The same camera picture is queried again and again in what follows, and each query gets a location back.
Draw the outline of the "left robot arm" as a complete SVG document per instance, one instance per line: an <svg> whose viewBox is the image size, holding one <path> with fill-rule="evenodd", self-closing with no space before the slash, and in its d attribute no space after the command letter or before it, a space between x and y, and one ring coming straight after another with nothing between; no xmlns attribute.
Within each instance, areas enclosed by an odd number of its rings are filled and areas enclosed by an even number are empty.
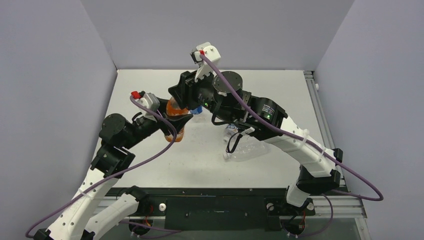
<svg viewBox="0 0 424 240"><path fill-rule="evenodd" d="M132 186L111 206L95 213L109 190L136 168L130 149L157 131L162 131L174 143L179 131L192 118L182 114L167 114L167 100L151 93L134 92L130 101L139 108L139 117L128 121L113 113L102 122L101 140L94 159L73 198L56 210L56 220L47 228L25 236L32 240L98 240L124 218L135 213L143 215L149 209L147 193Z"/></svg>

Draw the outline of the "blue label water bottle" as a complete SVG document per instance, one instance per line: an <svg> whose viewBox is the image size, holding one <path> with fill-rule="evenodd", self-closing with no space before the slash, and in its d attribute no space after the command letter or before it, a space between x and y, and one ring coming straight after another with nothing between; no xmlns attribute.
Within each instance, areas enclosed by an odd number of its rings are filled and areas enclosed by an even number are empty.
<svg viewBox="0 0 424 240"><path fill-rule="evenodd" d="M190 110L190 113L193 115L199 115L203 112L203 107L202 106L198 106L195 109Z"/></svg>

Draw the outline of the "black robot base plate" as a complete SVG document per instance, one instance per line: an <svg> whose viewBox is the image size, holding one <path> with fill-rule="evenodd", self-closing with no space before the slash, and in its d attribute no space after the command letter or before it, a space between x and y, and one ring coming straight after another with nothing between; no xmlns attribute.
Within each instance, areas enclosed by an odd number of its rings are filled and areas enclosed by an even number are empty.
<svg viewBox="0 0 424 240"><path fill-rule="evenodd" d="M282 223L314 216L311 198L302 207L286 202L285 188L142 188L148 194L131 220L164 221L180 231L279 231Z"/></svg>

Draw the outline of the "orange drink bottle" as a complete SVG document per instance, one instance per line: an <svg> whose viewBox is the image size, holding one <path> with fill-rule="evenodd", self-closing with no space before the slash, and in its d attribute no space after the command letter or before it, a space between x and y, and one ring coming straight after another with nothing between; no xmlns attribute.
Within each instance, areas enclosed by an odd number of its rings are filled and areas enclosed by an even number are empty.
<svg viewBox="0 0 424 240"><path fill-rule="evenodd" d="M174 97L171 97L166 104L166 115L172 124L176 124L181 116L187 115L189 110L187 108L180 108ZM182 126L176 135L176 142L181 142L184 137L184 127Z"/></svg>

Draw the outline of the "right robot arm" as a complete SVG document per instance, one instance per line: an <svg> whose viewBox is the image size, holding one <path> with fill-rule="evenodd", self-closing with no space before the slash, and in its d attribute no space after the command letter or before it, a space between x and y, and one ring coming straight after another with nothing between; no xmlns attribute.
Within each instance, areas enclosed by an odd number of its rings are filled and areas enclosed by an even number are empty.
<svg viewBox="0 0 424 240"><path fill-rule="evenodd" d="M275 101L246 91L243 77L237 72L209 72L198 77L196 70L185 71L168 92L179 107L188 110L203 107L212 114L214 125L234 124L241 136L273 145L299 163L299 176L282 199L287 213L296 213L310 195L339 187L338 150L319 144Z"/></svg>

